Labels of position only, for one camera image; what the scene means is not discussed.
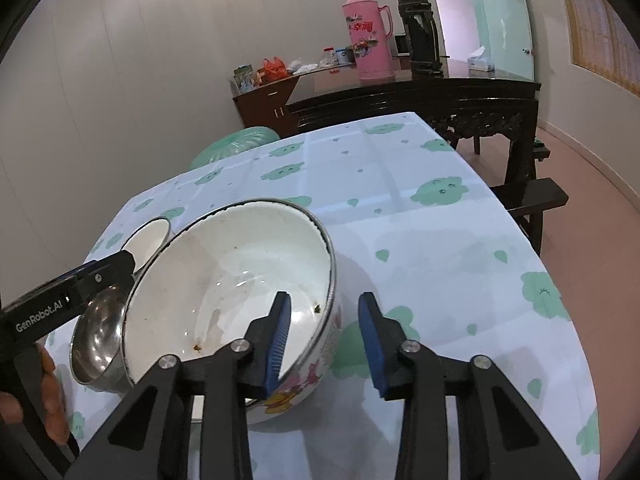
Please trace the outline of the white enamel bowl with flowers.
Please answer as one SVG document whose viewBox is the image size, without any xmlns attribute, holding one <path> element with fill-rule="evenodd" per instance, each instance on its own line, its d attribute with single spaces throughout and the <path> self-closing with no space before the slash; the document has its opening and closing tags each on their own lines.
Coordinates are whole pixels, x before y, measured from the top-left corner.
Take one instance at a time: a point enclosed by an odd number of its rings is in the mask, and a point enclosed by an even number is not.
<svg viewBox="0 0 640 480">
<path fill-rule="evenodd" d="M 303 402 L 329 370 L 341 331 L 334 249 L 301 206 L 264 198 L 195 220 L 152 257 L 129 294 L 122 358 L 132 384 L 165 354 L 211 356 L 266 315 L 277 292 L 292 301 L 276 391 L 247 401 L 247 420 L 275 418 Z"/>
</svg>

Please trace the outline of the green plastic stool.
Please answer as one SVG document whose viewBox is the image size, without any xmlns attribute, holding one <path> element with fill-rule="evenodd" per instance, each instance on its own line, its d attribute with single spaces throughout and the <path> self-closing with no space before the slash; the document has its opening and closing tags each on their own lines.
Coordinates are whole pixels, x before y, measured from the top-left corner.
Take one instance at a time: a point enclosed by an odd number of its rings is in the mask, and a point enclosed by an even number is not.
<svg viewBox="0 0 640 480">
<path fill-rule="evenodd" d="M 190 170 L 279 140 L 280 136 L 274 130 L 264 126 L 248 127 L 235 131 L 204 148 L 192 160 Z"/>
</svg>

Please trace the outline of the pink thermos flask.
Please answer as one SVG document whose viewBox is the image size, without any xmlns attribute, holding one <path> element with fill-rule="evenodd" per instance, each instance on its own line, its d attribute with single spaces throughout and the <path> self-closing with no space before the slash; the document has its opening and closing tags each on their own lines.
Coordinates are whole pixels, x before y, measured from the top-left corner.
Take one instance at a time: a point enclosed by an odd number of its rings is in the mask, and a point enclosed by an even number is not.
<svg viewBox="0 0 640 480">
<path fill-rule="evenodd" d="M 382 80 L 394 76 L 388 40 L 394 24 L 389 6 L 376 0 L 346 0 L 342 5 L 352 52 L 360 80 Z"/>
</svg>

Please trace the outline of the dark wooden chair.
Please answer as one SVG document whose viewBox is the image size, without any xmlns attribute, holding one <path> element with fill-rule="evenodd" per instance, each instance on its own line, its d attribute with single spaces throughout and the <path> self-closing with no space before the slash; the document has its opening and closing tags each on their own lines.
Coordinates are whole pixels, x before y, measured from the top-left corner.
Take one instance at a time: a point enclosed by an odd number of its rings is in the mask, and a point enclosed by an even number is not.
<svg viewBox="0 0 640 480">
<path fill-rule="evenodd" d="M 551 178 L 496 185 L 490 189 L 523 231 L 534 252 L 540 255 L 544 213 L 565 206 L 566 192 Z"/>
</svg>

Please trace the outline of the window with yellow frame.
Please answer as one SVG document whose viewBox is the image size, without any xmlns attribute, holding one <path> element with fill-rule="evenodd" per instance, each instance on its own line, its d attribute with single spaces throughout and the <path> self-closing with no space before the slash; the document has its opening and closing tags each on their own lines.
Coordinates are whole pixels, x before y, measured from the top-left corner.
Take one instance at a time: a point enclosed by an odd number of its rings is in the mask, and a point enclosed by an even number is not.
<svg viewBox="0 0 640 480">
<path fill-rule="evenodd" d="M 606 0 L 564 0 L 572 62 L 639 95 L 639 48 Z"/>
</svg>

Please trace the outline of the white tissue box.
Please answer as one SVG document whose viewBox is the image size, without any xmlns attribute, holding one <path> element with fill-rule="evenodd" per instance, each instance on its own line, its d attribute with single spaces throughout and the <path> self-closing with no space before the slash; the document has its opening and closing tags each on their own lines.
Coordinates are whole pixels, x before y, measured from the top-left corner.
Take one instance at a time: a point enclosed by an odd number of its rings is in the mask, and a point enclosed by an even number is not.
<svg viewBox="0 0 640 480">
<path fill-rule="evenodd" d="M 469 54 L 466 60 L 470 70 L 477 70 L 478 72 L 493 72 L 495 70 L 495 63 L 492 60 L 490 51 L 485 46 L 480 46 L 478 49 Z"/>
</svg>

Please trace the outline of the small stainless steel bowl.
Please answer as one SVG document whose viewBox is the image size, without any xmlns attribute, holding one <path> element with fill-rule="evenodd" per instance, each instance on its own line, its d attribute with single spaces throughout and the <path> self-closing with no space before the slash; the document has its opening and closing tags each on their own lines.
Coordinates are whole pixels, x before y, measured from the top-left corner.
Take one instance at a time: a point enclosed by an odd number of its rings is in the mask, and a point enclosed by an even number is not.
<svg viewBox="0 0 640 480">
<path fill-rule="evenodd" d="M 129 387 L 122 359 L 122 329 L 130 288 L 111 285 L 89 302 L 70 342 L 70 371 L 93 391 L 123 393 Z"/>
</svg>

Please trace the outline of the clear jar with red lid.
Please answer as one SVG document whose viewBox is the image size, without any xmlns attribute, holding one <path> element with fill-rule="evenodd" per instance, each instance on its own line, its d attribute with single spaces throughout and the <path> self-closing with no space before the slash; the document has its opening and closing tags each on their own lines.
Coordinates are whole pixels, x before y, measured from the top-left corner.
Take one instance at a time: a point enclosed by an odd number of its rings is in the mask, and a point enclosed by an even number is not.
<svg viewBox="0 0 640 480">
<path fill-rule="evenodd" d="M 323 49 L 322 58 L 318 65 L 321 68 L 328 68 L 329 70 L 333 70 L 340 66 L 340 60 L 338 59 L 334 47 L 327 47 Z"/>
</svg>

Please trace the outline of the green box on cabinet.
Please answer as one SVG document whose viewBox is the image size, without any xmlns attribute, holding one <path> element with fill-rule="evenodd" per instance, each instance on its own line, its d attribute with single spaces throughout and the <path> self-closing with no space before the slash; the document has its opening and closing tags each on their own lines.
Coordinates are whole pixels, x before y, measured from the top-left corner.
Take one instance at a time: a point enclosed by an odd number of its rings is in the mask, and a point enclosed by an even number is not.
<svg viewBox="0 0 640 480">
<path fill-rule="evenodd" d="M 233 79 L 241 93 L 253 91 L 256 88 L 254 68 L 250 64 L 238 66 L 233 71 Z"/>
</svg>

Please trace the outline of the red plastic bag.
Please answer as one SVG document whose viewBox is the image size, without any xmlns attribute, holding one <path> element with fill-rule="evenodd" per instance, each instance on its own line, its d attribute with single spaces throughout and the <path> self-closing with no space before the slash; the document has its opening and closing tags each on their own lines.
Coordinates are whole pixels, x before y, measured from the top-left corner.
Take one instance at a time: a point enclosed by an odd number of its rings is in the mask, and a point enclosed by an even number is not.
<svg viewBox="0 0 640 480">
<path fill-rule="evenodd" d="M 262 60 L 262 70 L 264 71 L 262 79 L 265 82 L 275 82 L 290 76 L 285 62 L 277 56 L 274 58 L 264 58 Z"/>
</svg>

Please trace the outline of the reddish-brown wooden cabinet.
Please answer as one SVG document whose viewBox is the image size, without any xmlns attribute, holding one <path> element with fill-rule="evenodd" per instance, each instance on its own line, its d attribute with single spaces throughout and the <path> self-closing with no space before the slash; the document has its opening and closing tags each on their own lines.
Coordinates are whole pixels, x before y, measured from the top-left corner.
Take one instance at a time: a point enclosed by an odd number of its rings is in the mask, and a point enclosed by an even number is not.
<svg viewBox="0 0 640 480">
<path fill-rule="evenodd" d="M 299 76 L 288 77 L 234 96 L 233 102 L 244 127 L 267 127 L 281 139 L 295 136 L 297 117 L 288 111 L 286 103 L 298 80 Z"/>
</svg>

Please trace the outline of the black thermos flask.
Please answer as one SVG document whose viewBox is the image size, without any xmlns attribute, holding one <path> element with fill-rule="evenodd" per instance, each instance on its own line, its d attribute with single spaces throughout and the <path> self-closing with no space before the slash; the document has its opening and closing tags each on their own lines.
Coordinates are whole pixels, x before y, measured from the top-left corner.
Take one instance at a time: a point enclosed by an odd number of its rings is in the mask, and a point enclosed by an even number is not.
<svg viewBox="0 0 640 480">
<path fill-rule="evenodd" d="M 444 76 L 431 3 L 428 0 L 397 1 L 405 29 L 411 71 L 419 76 Z"/>
</svg>

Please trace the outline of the small white enamel bowl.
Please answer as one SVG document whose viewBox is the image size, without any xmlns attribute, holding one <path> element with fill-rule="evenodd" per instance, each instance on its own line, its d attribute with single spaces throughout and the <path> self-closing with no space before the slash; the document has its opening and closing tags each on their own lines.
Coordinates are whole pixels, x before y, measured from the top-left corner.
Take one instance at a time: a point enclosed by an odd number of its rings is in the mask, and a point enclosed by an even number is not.
<svg viewBox="0 0 640 480">
<path fill-rule="evenodd" d="M 170 221 L 163 217 L 146 222 L 130 235 L 122 245 L 122 250 L 126 250 L 134 257 L 134 276 L 140 274 L 170 237 Z"/>
</svg>

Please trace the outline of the dark carved wooden sideboard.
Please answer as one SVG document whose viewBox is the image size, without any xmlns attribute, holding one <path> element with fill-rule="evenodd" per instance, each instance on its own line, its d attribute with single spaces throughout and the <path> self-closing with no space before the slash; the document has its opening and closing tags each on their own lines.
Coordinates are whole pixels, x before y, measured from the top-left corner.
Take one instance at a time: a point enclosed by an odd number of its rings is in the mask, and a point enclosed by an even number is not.
<svg viewBox="0 0 640 480">
<path fill-rule="evenodd" d="M 451 143 L 500 134 L 510 142 L 509 185 L 535 177 L 540 89 L 539 82 L 500 70 L 474 74 L 460 62 L 449 62 L 442 76 L 398 70 L 392 79 L 366 81 L 350 68 L 300 77 L 286 109 L 299 133 L 411 112 Z"/>
</svg>

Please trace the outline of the light green door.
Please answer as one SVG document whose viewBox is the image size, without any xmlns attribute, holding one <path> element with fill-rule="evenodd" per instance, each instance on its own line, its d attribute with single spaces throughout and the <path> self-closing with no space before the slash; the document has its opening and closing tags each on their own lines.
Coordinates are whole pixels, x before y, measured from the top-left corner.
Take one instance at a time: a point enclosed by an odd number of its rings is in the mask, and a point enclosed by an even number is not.
<svg viewBox="0 0 640 480">
<path fill-rule="evenodd" d="M 470 53 L 485 46 L 494 72 L 535 78 L 534 38 L 527 0 L 434 0 L 445 58 L 469 68 Z"/>
</svg>

